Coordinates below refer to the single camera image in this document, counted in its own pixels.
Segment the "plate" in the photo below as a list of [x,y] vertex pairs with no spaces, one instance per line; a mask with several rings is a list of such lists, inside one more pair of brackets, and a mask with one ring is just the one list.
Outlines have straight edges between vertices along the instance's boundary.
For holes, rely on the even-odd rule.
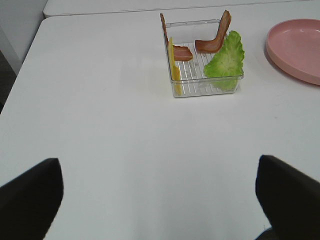
[[270,29],[266,51],[286,73],[320,85],[320,20],[293,19]]

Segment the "bacon slice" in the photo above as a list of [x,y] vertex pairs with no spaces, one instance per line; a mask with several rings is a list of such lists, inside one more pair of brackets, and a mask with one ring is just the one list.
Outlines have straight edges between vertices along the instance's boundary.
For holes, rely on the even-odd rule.
[[224,43],[224,39],[231,22],[229,11],[225,10],[219,24],[218,32],[213,40],[195,40],[198,53],[217,53]]
[[[166,28],[166,22],[164,15],[160,13],[160,18],[162,22],[162,29],[164,32],[164,36],[166,39],[166,47],[168,47],[168,35],[167,35],[167,28]],[[189,61],[191,60],[194,56],[192,55],[192,52],[190,49],[186,46],[175,46],[173,45],[173,55],[174,55],[174,60],[175,61]]]

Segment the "food item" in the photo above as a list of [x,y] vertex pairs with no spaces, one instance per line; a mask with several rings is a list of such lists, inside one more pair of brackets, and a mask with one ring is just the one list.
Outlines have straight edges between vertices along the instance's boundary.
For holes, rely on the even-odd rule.
[[[172,37],[170,37],[170,40],[168,42],[168,57],[169,57],[169,66],[170,66],[170,71],[171,71],[171,78],[174,81],[180,81],[180,70],[176,66],[176,63],[175,63],[174,45],[173,45],[172,41],[173,41]],[[181,86],[181,84],[174,84],[174,90],[179,96],[182,95],[182,86]]]
[[[245,51],[241,43],[241,36],[236,31],[230,31],[225,38],[222,48],[204,67],[204,74],[208,78],[239,76],[243,72]],[[237,79],[214,81],[212,84],[223,91],[234,89]]]
[[[160,13],[160,18],[162,22],[162,29],[165,35],[166,44],[168,46],[168,35],[164,15]],[[175,61],[189,61],[193,58],[192,52],[187,46],[175,46],[173,45],[173,55]]]
[[195,49],[198,53],[217,53],[225,39],[225,35],[231,22],[230,13],[225,10],[219,24],[215,39],[213,40],[195,40]]

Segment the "green lettuce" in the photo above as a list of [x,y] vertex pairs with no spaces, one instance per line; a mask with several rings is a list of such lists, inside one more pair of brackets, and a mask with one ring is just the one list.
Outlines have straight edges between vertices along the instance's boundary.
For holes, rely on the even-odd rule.
[[[244,73],[242,69],[244,58],[245,51],[243,50],[240,34],[236,31],[230,31],[220,51],[204,67],[204,74],[208,78],[242,75]],[[220,88],[223,91],[234,89],[237,83],[238,80],[236,78],[212,82],[216,88]]]

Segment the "gray floor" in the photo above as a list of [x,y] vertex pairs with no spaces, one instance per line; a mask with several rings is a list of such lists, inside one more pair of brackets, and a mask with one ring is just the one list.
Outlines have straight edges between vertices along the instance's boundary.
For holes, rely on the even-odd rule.
[[16,74],[0,51],[0,103],[4,105],[16,80]]

